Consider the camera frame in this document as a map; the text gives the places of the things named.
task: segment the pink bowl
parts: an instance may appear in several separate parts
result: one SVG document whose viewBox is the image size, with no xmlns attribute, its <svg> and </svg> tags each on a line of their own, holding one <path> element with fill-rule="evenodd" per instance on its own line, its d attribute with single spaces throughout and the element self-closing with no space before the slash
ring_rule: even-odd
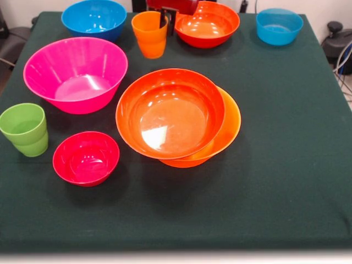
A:
<svg viewBox="0 0 352 264">
<path fill-rule="evenodd" d="M 70 114 L 88 114 L 106 106 L 128 67 L 115 44 L 94 37 L 53 42 L 27 61 L 23 78 L 28 88 Z"/>
</svg>

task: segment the orange cup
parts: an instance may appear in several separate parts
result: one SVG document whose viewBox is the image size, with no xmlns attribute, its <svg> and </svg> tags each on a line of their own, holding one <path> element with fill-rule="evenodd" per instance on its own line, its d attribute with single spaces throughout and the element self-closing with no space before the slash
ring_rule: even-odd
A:
<svg viewBox="0 0 352 264">
<path fill-rule="evenodd" d="M 168 25 L 167 16 L 165 18 L 166 24 L 162 28 L 159 28 L 160 13 L 157 11 L 141 12 L 132 19 L 139 49 L 148 59 L 157 59 L 164 54 Z"/>
</svg>

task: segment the light blue bowl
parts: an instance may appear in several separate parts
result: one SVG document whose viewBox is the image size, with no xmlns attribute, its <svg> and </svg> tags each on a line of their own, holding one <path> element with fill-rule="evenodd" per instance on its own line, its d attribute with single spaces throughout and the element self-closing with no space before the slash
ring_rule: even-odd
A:
<svg viewBox="0 0 352 264">
<path fill-rule="evenodd" d="M 303 19 L 286 9 L 266 9 L 257 15 L 258 37 L 270 45 L 290 44 L 302 27 Z"/>
<path fill-rule="evenodd" d="M 110 0 L 86 0 L 68 7 L 61 16 L 75 37 L 98 37 L 114 42 L 126 21 L 126 9 Z"/>
</svg>

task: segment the plastic cup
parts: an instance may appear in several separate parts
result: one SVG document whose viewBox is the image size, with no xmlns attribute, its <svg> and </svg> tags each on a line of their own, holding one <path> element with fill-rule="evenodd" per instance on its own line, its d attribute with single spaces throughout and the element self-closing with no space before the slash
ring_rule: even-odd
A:
<svg viewBox="0 0 352 264">
<path fill-rule="evenodd" d="M 43 154 L 48 148 L 48 131 L 43 108 L 34 103 L 11 106 L 0 115 L 0 130 L 27 157 Z"/>
<path fill-rule="evenodd" d="M 133 17 L 131 22 L 133 32 L 144 57 L 157 59 L 164 54 L 168 25 L 167 17 L 166 21 L 165 25 L 160 28 L 160 13 L 157 11 L 145 11 Z"/>
</svg>

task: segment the orange bowl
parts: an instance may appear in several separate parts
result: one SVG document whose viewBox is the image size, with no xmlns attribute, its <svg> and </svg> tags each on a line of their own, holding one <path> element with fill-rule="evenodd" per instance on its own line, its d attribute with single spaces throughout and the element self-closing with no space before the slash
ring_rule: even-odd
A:
<svg viewBox="0 0 352 264">
<path fill-rule="evenodd" d="M 142 76 L 122 94 L 116 124 L 135 151 L 159 160 L 190 156 L 218 134 L 225 105 L 217 86 L 185 69 Z"/>
<path fill-rule="evenodd" d="M 175 30 L 196 48 L 213 48 L 229 39 L 240 25 L 237 13 L 224 4 L 199 2 L 193 16 L 177 14 Z"/>
<path fill-rule="evenodd" d="M 201 151 L 180 159 L 160 160 L 166 165 L 177 168 L 190 168 L 206 162 L 211 157 L 226 149 L 236 138 L 241 127 L 241 113 L 235 100 L 218 87 L 225 101 L 225 120 L 214 140 Z"/>
</svg>

